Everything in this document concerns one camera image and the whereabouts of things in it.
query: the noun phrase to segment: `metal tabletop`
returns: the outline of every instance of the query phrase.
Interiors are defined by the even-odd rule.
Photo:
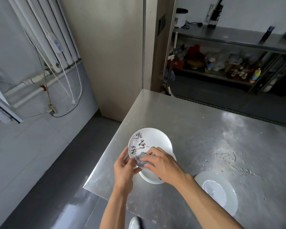
[[[109,199],[113,164],[132,134],[157,128],[192,175],[213,170],[233,186],[235,219],[245,228],[286,228],[286,128],[234,113],[142,90],[84,188]],[[158,228],[201,228],[191,209],[167,183],[133,178],[127,210]]]
[[[189,38],[222,42],[240,46],[247,46],[286,54],[286,39],[280,34],[271,34],[264,44],[259,44],[264,33],[252,30],[240,30],[217,26],[215,29],[207,28],[206,25],[198,27],[196,24],[188,24],[189,29],[174,28],[173,32],[178,32]]]

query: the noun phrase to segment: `white shoe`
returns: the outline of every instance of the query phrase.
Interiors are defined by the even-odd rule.
[[[140,229],[140,220],[137,217],[133,217],[130,220],[128,229]]]

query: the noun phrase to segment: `hand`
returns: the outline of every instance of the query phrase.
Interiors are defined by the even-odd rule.
[[[139,167],[134,169],[137,162],[134,158],[130,158],[129,156],[125,158],[127,152],[128,146],[126,146],[122,151],[113,167],[115,179],[114,188],[120,191],[122,194],[129,195],[133,188],[132,178],[142,169]]]
[[[184,170],[177,164],[175,159],[160,147],[151,147],[147,155],[140,159],[141,161],[149,161],[154,164],[146,163],[144,167],[152,171],[163,181],[176,187],[178,182],[185,176]]]

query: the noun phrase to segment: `chinese character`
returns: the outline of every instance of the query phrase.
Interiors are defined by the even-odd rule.
[[[136,151],[137,151],[137,149],[136,149],[136,147],[135,146],[131,146],[133,149],[131,150],[132,152],[131,152],[131,154],[136,154]]]
[[[144,149],[145,148],[144,140],[141,140],[139,146],[140,146],[139,149]]]
[[[142,133],[138,132],[138,133],[136,134],[136,136],[137,136],[138,138],[142,138]]]

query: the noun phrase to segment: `lower shelf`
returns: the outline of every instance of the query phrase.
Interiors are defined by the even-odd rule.
[[[229,79],[227,78],[227,75],[224,71],[213,71],[212,73],[206,73],[200,70],[187,70],[187,69],[178,69],[178,70],[193,73],[193,74],[203,75],[203,76],[207,76],[207,77],[211,77],[215,79],[221,79],[221,80],[226,80],[226,81],[230,81],[234,83],[244,84],[248,86],[254,85],[254,84],[249,83],[248,80],[243,80],[239,77],[234,77],[233,79]]]

